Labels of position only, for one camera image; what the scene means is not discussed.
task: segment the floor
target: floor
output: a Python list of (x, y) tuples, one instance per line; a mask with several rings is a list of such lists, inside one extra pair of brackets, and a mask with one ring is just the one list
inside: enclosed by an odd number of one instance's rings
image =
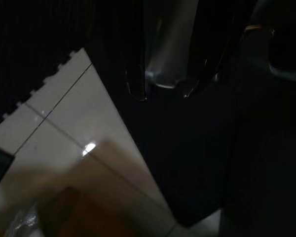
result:
[(83, 49), (18, 106), (0, 124), (0, 148), (16, 157), (0, 183), (0, 214), (73, 186), (140, 236), (217, 235), (219, 211), (190, 229), (176, 223)]

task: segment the white tile floor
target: white tile floor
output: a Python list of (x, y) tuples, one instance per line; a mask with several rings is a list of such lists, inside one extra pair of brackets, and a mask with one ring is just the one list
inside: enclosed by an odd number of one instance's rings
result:
[[(0, 148), (16, 157), (0, 183), (0, 213), (45, 190), (74, 186), (141, 236), (217, 232), (217, 214), (189, 230), (177, 225), (83, 49), (46, 81), (0, 125)], [(83, 157), (89, 143), (96, 147)]]

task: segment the brown object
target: brown object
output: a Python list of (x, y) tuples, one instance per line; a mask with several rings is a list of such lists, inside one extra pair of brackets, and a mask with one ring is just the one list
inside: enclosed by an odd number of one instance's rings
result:
[(38, 211), (45, 237), (134, 237), (117, 217), (86, 194), (66, 189)]

